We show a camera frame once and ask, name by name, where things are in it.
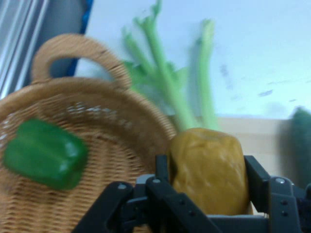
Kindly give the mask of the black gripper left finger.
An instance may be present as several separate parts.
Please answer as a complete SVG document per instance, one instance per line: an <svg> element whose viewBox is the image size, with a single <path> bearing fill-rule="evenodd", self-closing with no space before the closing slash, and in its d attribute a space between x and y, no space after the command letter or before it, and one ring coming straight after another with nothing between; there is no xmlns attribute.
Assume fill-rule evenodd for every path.
<svg viewBox="0 0 311 233"><path fill-rule="evenodd" d="M143 183L112 182L74 227L74 233L132 233L147 225L154 233L219 233L221 230L168 182L166 155Z"/></svg>

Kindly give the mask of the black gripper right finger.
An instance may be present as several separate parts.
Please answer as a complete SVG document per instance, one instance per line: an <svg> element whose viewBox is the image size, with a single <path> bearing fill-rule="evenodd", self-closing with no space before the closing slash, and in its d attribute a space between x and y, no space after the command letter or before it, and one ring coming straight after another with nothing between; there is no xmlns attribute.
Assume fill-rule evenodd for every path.
<svg viewBox="0 0 311 233"><path fill-rule="evenodd" d="M301 189L291 180L271 176L254 156L244 157L249 197L255 209L268 215L262 219L267 233L311 231L311 186Z"/></svg>

